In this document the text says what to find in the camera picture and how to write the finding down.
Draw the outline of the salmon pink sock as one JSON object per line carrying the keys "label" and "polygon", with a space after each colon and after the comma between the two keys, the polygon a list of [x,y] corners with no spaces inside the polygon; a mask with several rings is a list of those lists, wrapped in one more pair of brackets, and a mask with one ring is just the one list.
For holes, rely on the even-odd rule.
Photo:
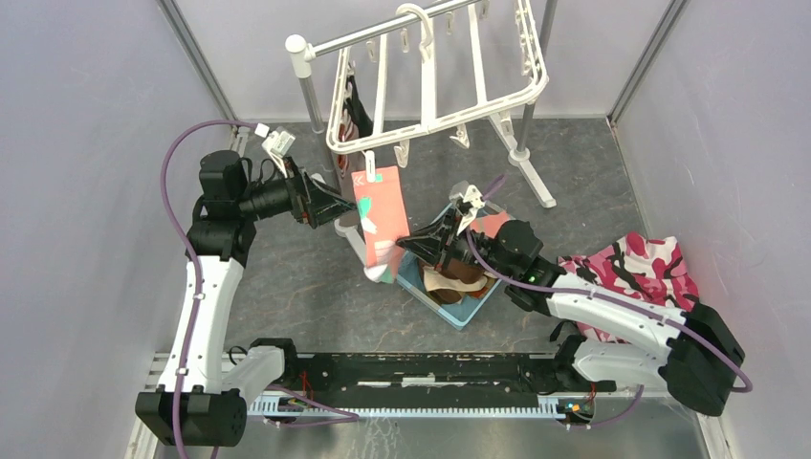
{"label": "salmon pink sock", "polygon": [[395,282],[405,250],[396,241],[410,235],[400,169],[377,167],[374,182],[365,171],[353,172],[352,185],[365,244],[364,272],[374,282]]}
{"label": "salmon pink sock", "polygon": [[473,232],[479,232],[488,237],[495,237],[504,223],[512,220],[512,216],[505,211],[494,214],[483,214],[477,216],[469,225]]}

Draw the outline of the grey sock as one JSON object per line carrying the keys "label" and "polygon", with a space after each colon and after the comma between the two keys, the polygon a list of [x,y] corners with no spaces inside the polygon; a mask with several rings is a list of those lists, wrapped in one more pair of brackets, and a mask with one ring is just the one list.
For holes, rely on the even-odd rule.
{"label": "grey sock", "polygon": [[347,100],[341,108],[340,124],[337,138],[339,142],[350,142],[357,138],[357,126],[351,115],[351,107]]}

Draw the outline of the black sock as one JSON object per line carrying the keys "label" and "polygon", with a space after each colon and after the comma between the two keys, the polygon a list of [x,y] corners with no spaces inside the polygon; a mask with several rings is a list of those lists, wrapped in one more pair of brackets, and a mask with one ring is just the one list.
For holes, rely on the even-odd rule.
{"label": "black sock", "polygon": [[350,119],[358,128],[358,135],[360,138],[369,137],[373,133],[374,123],[368,116],[359,94],[357,83],[354,76],[349,76],[346,81],[347,88],[350,90],[348,98],[348,112]]}

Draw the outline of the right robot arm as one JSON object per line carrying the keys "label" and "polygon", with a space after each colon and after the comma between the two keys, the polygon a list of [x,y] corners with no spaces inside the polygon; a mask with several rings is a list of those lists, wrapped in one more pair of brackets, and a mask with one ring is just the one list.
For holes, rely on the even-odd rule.
{"label": "right robot arm", "polygon": [[552,375],[565,390],[587,381],[659,387],[685,407],[718,417],[731,394],[754,388],[742,369],[742,346],[714,308],[660,306],[568,273],[541,256],[543,244],[525,221],[509,220],[488,236],[463,229],[450,210],[396,244],[435,268],[452,261],[482,268],[506,283],[506,295],[526,312],[615,336],[615,342],[572,337],[560,347]]}

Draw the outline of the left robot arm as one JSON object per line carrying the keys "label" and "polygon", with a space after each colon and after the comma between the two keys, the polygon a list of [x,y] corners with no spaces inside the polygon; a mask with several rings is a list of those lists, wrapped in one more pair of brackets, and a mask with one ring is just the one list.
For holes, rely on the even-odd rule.
{"label": "left robot arm", "polygon": [[290,339],[257,339],[231,370],[223,367],[231,304],[256,222],[290,214],[317,229],[357,208],[290,157],[281,161],[283,174],[265,182],[250,181],[247,163],[230,150],[206,155],[192,224],[179,231],[187,264],[176,337],[156,388],[139,393],[135,404],[137,417],[166,446],[234,447],[260,394],[299,380]]}

